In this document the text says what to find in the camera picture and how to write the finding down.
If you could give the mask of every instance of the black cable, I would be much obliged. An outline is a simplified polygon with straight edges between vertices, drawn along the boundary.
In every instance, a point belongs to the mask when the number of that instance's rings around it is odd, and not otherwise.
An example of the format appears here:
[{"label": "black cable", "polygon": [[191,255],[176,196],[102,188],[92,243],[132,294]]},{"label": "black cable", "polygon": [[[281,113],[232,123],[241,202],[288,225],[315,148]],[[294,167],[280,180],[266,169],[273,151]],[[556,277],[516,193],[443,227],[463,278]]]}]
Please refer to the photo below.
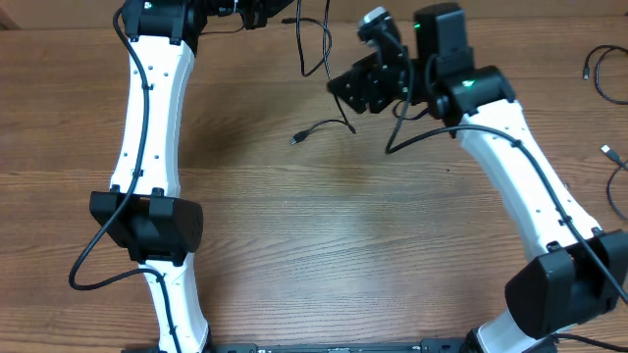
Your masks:
[{"label": "black cable", "polygon": [[201,32],[198,36],[208,35],[208,34],[235,34],[240,31],[243,31],[246,28],[246,14],[242,10],[235,10],[235,12],[238,13],[240,17],[242,18],[242,25],[240,26],[240,28],[235,29],[235,30],[213,30],[213,31],[210,30],[206,32]]},{"label": "black cable", "polygon": [[602,86],[600,85],[600,66],[602,65],[602,61],[604,60],[604,58],[606,57],[606,55],[610,52],[613,52],[615,50],[619,50],[621,52],[624,52],[626,54],[628,54],[628,49],[617,46],[617,45],[599,45],[597,47],[595,47],[591,52],[589,52],[589,54],[587,55],[587,58],[585,59],[585,65],[584,68],[582,70],[582,78],[583,79],[589,79],[589,61],[591,60],[591,56],[602,49],[607,49],[605,52],[603,52],[600,57],[598,58],[598,61],[596,62],[596,90],[598,91],[598,94],[604,98],[605,100],[614,103],[614,104],[619,104],[619,105],[628,105],[628,101],[624,101],[624,100],[618,100],[618,99],[614,99],[611,98],[610,96],[608,96],[606,93],[604,93]]},{"label": "black cable", "polygon": [[82,251],[82,253],[80,253],[80,256],[78,256],[77,260],[72,266],[72,269],[70,270],[68,281],[70,283],[70,287],[72,287],[75,290],[94,290],[94,289],[102,288],[113,282],[116,282],[118,280],[121,280],[127,277],[131,277],[134,275],[152,274],[156,276],[157,281],[159,282],[161,286],[162,293],[164,295],[164,305],[166,306],[166,318],[168,320],[168,326],[170,328],[169,334],[173,337],[173,341],[175,342],[177,353],[182,353],[181,347],[179,345],[179,339],[177,338],[177,334],[176,334],[176,327],[173,321],[172,312],[170,309],[170,298],[168,297],[168,290],[166,288],[166,283],[164,282],[164,277],[162,274],[160,274],[159,272],[153,269],[135,269],[135,270],[131,270],[117,276],[110,277],[108,279],[102,280],[95,284],[78,284],[77,283],[77,272],[79,271],[80,265],[85,261],[85,259],[87,258],[87,255],[89,255],[89,253],[94,248],[94,246],[96,246],[96,243],[98,243],[98,241],[102,238],[102,236],[105,234],[107,229],[111,226],[111,224],[118,217],[120,217],[120,214],[129,205],[133,192],[135,191],[135,187],[137,186],[137,181],[139,180],[139,177],[141,175],[141,164],[142,164],[142,159],[144,155],[144,149],[146,147],[146,136],[148,134],[148,117],[149,117],[148,110],[150,107],[149,91],[151,88],[148,85],[148,78],[146,77],[146,71],[144,70],[144,67],[141,65],[141,62],[139,58],[137,57],[137,54],[135,53],[135,51],[129,44],[127,38],[125,37],[122,30],[120,29],[120,25],[118,23],[120,19],[120,14],[122,13],[122,10],[125,7],[125,5],[123,5],[123,7],[118,9],[118,11],[116,11],[116,13],[114,14],[113,25],[114,25],[114,30],[118,34],[118,37],[120,37],[120,40],[122,40],[123,44],[125,44],[125,47],[129,51],[129,54],[131,55],[133,61],[135,62],[135,65],[137,66],[137,70],[139,71],[139,76],[141,77],[141,84],[142,84],[142,90],[143,90],[143,96],[144,96],[144,114],[143,114],[143,119],[142,119],[142,129],[141,129],[141,136],[139,139],[139,147],[137,148],[137,159],[135,161],[135,168],[133,169],[131,184],[129,185],[129,190],[127,191],[127,195],[121,202],[116,212],[114,212],[114,214],[111,216],[109,221],[107,221],[105,225],[96,233],[96,235],[94,235],[93,239],[91,239],[91,241],[89,242],[89,244],[87,244],[87,246]]},{"label": "black cable", "polygon": [[621,218],[624,221],[628,221],[628,218],[626,218],[623,212],[621,212],[619,210],[619,207],[617,207],[617,205],[615,204],[615,201],[612,198],[612,193],[610,192],[610,186],[614,182],[615,177],[617,176],[619,171],[621,171],[622,169],[625,169],[626,171],[628,171],[628,167],[627,167],[628,161],[622,162],[621,157],[619,157],[617,152],[611,150],[610,147],[606,145],[602,147],[602,152],[604,153],[604,155],[606,155],[606,157],[608,157],[608,159],[615,162],[618,166],[610,175],[610,178],[608,179],[608,182],[606,183],[606,197],[608,198],[608,204],[610,204],[610,207],[613,209],[613,211],[615,211],[615,213],[617,214],[617,216],[619,216],[619,218]]},{"label": "black cable", "polygon": [[[333,46],[333,39],[332,39],[332,33],[329,31],[328,28],[328,24],[329,24],[329,13],[330,13],[330,4],[331,4],[331,0],[327,0],[326,4],[325,4],[325,19],[323,19],[323,22],[320,23],[317,20],[314,19],[310,19],[310,18],[302,18],[301,17],[301,8],[302,8],[302,0],[298,0],[296,3],[296,18],[289,18],[289,19],[284,19],[282,20],[282,24],[285,25],[290,25],[290,24],[296,24],[296,47],[298,49],[298,56],[299,56],[299,61],[301,64],[301,75],[303,77],[309,77],[312,74],[314,74],[321,66],[325,66],[325,71],[327,73],[327,79],[328,80],[332,80],[332,74],[331,74],[331,70],[330,70],[330,63],[329,63],[329,56],[332,52],[332,46]],[[309,72],[305,72],[305,59],[304,59],[304,55],[303,55],[303,46],[301,43],[301,22],[305,21],[305,22],[309,22],[309,23],[313,23],[315,25],[320,26],[323,29],[323,58],[321,59],[321,61]],[[329,119],[329,120],[324,120],[322,122],[316,123],[315,125],[313,125],[311,128],[307,129],[307,130],[303,130],[298,132],[297,134],[295,134],[292,137],[292,141],[290,142],[290,144],[296,144],[299,142],[302,142],[303,140],[305,140],[307,138],[307,136],[309,136],[316,127],[327,124],[327,123],[339,123],[342,124],[344,126],[346,126],[349,131],[351,131],[351,133],[356,134],[357,131],[355,130],[355,127],[353,127],[351,125],[351,123],[349,122],[348,118],[346,117],[346,113],[344,112],[344,109],[342,108],[342,105],[340,104],[340,100],[338,98],[338,96],[336,94],[334,94],[334,100],[336,101],[336,106],[338,107],[338,110],[340,111],[340,115],[342,116],[342,120],[338,120],[338,119]]]},{"label": "black cable", "polygon": [[596,253],[593,251],[589,243],[587,243],[587,240],[585,240],[585,238],[580,234],[578,229],[573,225],[573,220],[571,219],[570,216],[567,215],[565,209],[562,207],[562,204],[560,204],[560,201],[558,200],[558,196],[556,196],[556,193],[551,187],[550,181],[548,180],[548,177],[546,176],[546,174],[543,172],[543,169],[539,165],[539,162],[537,162],[537,159],[534,158],[532,153],[530,153],[530,151],[521,143],[521,140],[518,140],[512,137],[511,135],[501,130],[492,128],[492,127],[473,126],[473,125],[451,126],[451,127],[437,128],[432,131],[422,133],[416,137],[410,138],[409,140],[405,142],[399,143],[398,145],[396,145],[396,147],[391,148],[390,150],[387,148],[387,152],[394,153],[413,143],[422,141],[426,138],[429,138],[429,137],[432,137],[441,133],[454,132],[454,131],[460,131],[460,130],[478,130],[478,131],[484,131],[484,132],[495,134],[497,136],[500,136],[506,139],[507,141],[512,143],[513,147],[517,147],[521,150],[521,152],[523,152],[523,154],[528,158],[528,161],[530,161],[530,164],[532,164],[532,167],[534,168],[534,170],[539,175],[541,182],[543,183],[544,187],[546,188],[549,194],[549,198],[551,198],[551,201],[553,202],[554,206],[556,206],[556,211],[560,215],[561,221],[569,228],[569,231],[571,231],[571,233],[576,238],[576,240],[578,240],[578,242],[582,245],[582,247],[585,249],[585,251],[591,258],[591,260],[593,260],[593,262],[596,264],[596,267],[598,267],[598,269],[602,272],[602,274],[606,277],[606,279],[610,282],[610,284],[615,288],[615,290],[617,291],[617,293],[619,294],[623,302],[627,303],[628,296],[626,295],[626,292],[623,290],[621,285],[617,282],[615,277],[606,268],[606,266],[604,265],[602,260],[600,260],[598,255],[596,255]]},{"label": "black cable", "polygon": [[[399,108],[399,105],[401,103],[403,103],[404,101],[398,101],[396,102],[396,104],[394,105],[394,107],[392,107],[392,115],[399,119],[401,118],[401,115],[399,114],[399,112],[397,111],[397,109]],[[425,117],[426,115],[430,114],[430,110],[428,108],[424,109],[423,111],[421,111],[421,113],[417,114],[416,116],[412,117],[412,118],[403,118],[405,121],[408,122],[415,122],[418,121],[419,119]]]},{"label": "black cable", "polygon": [[403,83],[403,85],[405,87],[405,91],[407,93],[406,97],[405,97],[405,101],[403,102],[403,110],[401,111],[401,115],[399,115],[399,119],[397,119],[396,121],[396,126],[394,127],[394,130],[392,131],[391,134],[391,138],[389,139],[389,142],[386,144],[386,153],[387,154],[391,154],[391,149],[393,148],[393,143],[394,140],[396,139],[397,134],[399,133],[399,131],[401,130],[401,126],[403,125],[403,121],[405,120],[405,117],[408,114],[408,108],[410,107],[410,102],[412,101],[412,94],[414,92],[414,65],[412,64],[412,60],[410,59],[410,55],[408,54],[408,52],[405,50],[405,48],[403,47],[403,45],[401,45],[401,43],[396,40],[395,37],[393,37],[392,34],[383,31],[382,34],[395,46],[397,47],[397,49],[399,49],[400,53],[403,53],[403,60],[405,60],[405,64],[407,65],[407,71],[408,71],[408,77],[409,80],[407,83]]},{"label": "black cable", "polygon": [[591,338],[587,338],[587,337],[583,337],[583,336],[579,336],[579,335],[571,334],[571,333],[554,333],[554,334],[551,334],[550,337],[553,338],[556,342],[558,342],[559,339],[571,339],[571,340],[586,343],[592,346],[596,346],[599,348],[603,348],[606,350],[611,350],[614,352],[628,352],[628,347],[620,347],[620,346],[616,346],[610,343],[600,342]]},{"label": "black cable", "polygon": [[244,30],[244,27],[245,27],[245,24],[244,22],[242,22],[242,26],[235,30],[213,30],[213,31],[202,32],[198,35],[202,36],[202,35],[207,35],[207,34],[235,34],[235,33],[238,33],[239,31]]}]

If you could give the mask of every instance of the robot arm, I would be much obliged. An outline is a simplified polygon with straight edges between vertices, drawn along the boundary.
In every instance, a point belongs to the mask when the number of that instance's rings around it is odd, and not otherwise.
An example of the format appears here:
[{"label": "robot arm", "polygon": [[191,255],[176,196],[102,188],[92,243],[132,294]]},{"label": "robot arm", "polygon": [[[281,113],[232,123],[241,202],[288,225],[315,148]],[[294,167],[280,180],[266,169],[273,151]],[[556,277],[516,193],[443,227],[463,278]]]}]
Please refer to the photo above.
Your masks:
[{"label": "robot arm", "polygon": [[[418,60],[408,63],[393,19],[378,8],[358,30],[359,37],[377,52],[332,80],[329,88],[357,113],[367,107],[380,113],[394,99],[427,102],[432,116],[443,120],[449,127],[446,130],[478,161],[516,222],[529,264],[506,286],[508,309],[472,330],[461,351],[528,351],[556,331],[614,309],[616,283],[623,282],[628,269],[622,255],[628,251],[628,234],[602,232],[564,187],[534,140],[507,80],[495,67],[475,68],[462,10],[453,3],[438,4],[414,17]],[[409,66],[420,73],[413,81],[405,76]],[[518,146],[530,152],[538,171]],[[549,188],[556,199],[550,197]],[[559,205],[564,214],[558,212]],[[577,234],[584,239],[578,240]],[[589,250],[602,262],[608,277],[602,276]]]},{"label": "robot arm", "polygon": [[[240,13],[247,29],[266,25],[292,0],[128,0],[122,10],[126,35],[146,72],[149,118],[141,174],[129,205],[109,227],[112,239],[127,248],[145,273],[160,327],[160,352],[200,353],[210,343],[194,275],[194,252],[202,235],[200,205],[180,199],[179,136],[187,81],[193,70],[198,37],[208,16]],[[122,151],[110,192],[93,192],[90,211],[104,225],[130,192],[143,123],[144,89],[132,57],[129,107]],[[172,314],[170,327],[167,308]]]}]

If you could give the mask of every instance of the wooden table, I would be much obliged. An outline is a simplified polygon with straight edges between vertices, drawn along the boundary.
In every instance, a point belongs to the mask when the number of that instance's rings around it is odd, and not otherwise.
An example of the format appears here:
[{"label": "wooden table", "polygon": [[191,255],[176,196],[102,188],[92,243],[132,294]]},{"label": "wooden table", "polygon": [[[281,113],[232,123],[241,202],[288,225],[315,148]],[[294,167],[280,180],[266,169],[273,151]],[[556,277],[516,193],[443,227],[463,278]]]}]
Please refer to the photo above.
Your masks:
[{"label": "wooden table", "polygon": [[[414,46],[411,24],[400,23]],[[332,25],[339,75],[369,53],[354,25]],[[628,45],[626,18],[480,20],[469,24],[478,66],[509,78],[549,160],[606,229],[622,226],[604,187],[628,158],[628,109],[581,79],[591,48]],[[320,31],[304,29],[308,65]],[[626,97],[628,65],[604,63],[608,93]],[[68,271],[97,231],[92,190],[106,190],[125,123],[128,59],[113,30],[0,32],[0,351],[119,352],[158,338],[144,279],[93,292]],[[349,117],[353,136],[326,126],[338,112],[319,72],[302,78],[292,26],[201,39],[181,134],[183,198],[202,204],[195,268],[219,343],[413,341],[460,336],[505,307],[523,266],[517,229],[498,193],[443,136],[386,156],[390,114]],[[440,126],[425,119],[401,137]],[[628,178],[616,198],[628,208]],[[95,282],[131,269],[103,238],[78,275]],[[624,306],[577,328],[628,345]],[[577,343],[564,351],[591,352]]]}]

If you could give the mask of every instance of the cable clip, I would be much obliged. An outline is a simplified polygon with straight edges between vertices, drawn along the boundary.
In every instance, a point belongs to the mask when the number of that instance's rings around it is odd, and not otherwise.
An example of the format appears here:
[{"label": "cable clip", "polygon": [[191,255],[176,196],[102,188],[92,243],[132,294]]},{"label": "cable clip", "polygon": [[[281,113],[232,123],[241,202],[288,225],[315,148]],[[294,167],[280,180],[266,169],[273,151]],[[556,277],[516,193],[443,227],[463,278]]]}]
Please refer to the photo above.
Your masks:
[{"label": "cable clip", "polygon": [[567,216],[566,218],[564,218],[562,220],[558,220],[558,224],[561,225],[561,226],[565,226],[566,224],[571,223],[571,221],[573,221],[571,216]]}]

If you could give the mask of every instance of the white arm segment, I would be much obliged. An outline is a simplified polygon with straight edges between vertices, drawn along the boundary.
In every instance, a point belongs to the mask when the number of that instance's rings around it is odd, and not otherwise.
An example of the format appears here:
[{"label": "white arm segment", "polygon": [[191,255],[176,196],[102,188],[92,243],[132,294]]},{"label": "white arm segment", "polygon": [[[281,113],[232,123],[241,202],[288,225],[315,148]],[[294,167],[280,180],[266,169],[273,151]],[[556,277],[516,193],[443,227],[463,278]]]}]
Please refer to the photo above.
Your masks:
[{"label": "white arm segment", "polygon": [[[460,125],[488,126],[520,139],[543,169],[575,227],[583,237],[591,238],[592,229],[600,225],[578,205],[560,181],[530,133],[521,105],[501,100],[479,107],[478,112],[471,117],[465,115]],[[548,253],[547,245],[551,242],[556,241],[562,247],[577,242],[569,229],[560,224],[560,215],[547,190],[518,148],[489,132],[462,130],[457,137],[501,193],[506,211],[517,223],[528,262]],[[537,343],[519,329],[508,310],[481,326],[478,340],[485,353],[521,353]]]},{"label": "white arm segment", "polygon": [[[134,193],[150,195],[152,189],[157,187],[164,190],[164,196],[179,197],[179,132],[185,88],[194,67],[194,53],[184,42],[171,45],[167,37],[142,35],[131,46],[144,66],[148,84],[154,85],[149,91],[150,117],[141,166],[143,176],[137,182]],[[122,193],[126,193],[131,184],[144,111],[141,78],[131,57],[130,61],[127,126],[118,166],[110,185],[118,185]]]},{"label": "white arm segment", "polygon": [[[141,166],[143,175],[139,178],[134,194],[150,195],[152,189],[157,187],[164,190],[164,196],[178,198],[181,195],[179,134],[183,98],[187,80],[194,67],[194,54],[184,42],[181,45],[171,45],[167,37],[142,35],[131,46],[144,66],[148,84],[153,85],[149,91],[150,115]],[[131,184],[144,111],[141,78],[135,62],[132,58],[130,60],[131,88],[127,126],[118,166],[111,177],[110,185],[118,185],[122,193],[128,192]],[[201,352],[209,332],[198,302],[193,261],[194,254],[187,254],[181,267],[175,267],[172,262],[167,261],[146,261],[146,265],[139,266],[165,275],[177,338],[184,353]],[[146,279],[159,320],[159,348],[161,351],[176,353],[161,285],[154,275],[146,274]]]},{"label": "white arm segment", "polygon": [[[177,338],[183,353],[200,353],[205,346],[209,334],[209,325],[203,317],[198,302],[196,291],[196,278],[194,276],[194,254],[187,254],[183,266],[175,267],[167,261],[146,261],[146,265],[140,265],[141,269],[153,269],[165,275],[164,281],[168,289],[170,310],[173,322],[177,328]],[[170,327],[166,318],[166,307],[161,285],[152,274],[144,274],[153,304],[159,319],[159,349],[168,353],[176,353],[175,342],[170,335]]]}]

